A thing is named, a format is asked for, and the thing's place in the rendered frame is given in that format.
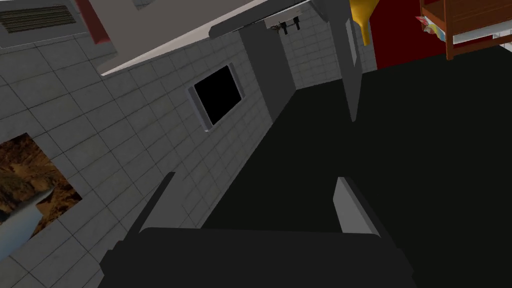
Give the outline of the yellow funnel-shaped lamp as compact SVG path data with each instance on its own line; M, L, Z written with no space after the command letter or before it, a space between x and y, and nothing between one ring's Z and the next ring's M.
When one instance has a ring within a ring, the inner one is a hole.
M349 0L352 19L361 29L364 46L371 44L370 17L380 0Z

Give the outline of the brown wooden shelf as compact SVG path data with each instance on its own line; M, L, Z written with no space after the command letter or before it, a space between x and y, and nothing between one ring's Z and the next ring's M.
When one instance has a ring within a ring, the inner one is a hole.
M445 43L447 60L494 46L512 46L512 0L419 0L423 26Z

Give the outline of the black wall screen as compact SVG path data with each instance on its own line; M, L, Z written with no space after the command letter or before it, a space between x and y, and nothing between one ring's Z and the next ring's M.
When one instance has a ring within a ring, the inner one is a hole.
M206 132L220 125L220 121L245 98L245 92L232 62L202 76L187 89L188 100Z

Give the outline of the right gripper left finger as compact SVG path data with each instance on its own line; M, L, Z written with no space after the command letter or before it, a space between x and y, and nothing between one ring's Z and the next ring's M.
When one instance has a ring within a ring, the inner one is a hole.
M169 172L140 212L125 240L171 240L188 218L183 181Z

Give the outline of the brown landscape wall picture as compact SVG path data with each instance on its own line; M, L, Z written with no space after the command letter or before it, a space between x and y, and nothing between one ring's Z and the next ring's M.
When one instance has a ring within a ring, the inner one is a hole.
M82 200L81 195L27 134L0 144L0 226L34 201L41 219L34 237Z

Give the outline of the grey ceiling vent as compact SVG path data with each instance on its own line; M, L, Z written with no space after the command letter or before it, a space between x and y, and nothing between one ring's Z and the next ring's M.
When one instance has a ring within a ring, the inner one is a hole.
M75 24L65 5L0 11L0 25L8 34Z

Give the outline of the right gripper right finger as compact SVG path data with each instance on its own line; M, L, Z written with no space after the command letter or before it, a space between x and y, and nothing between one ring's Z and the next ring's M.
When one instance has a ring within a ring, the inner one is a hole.
M344 233L373 234L382 239L391 238L376 212L351 178L337 178L333 204Z

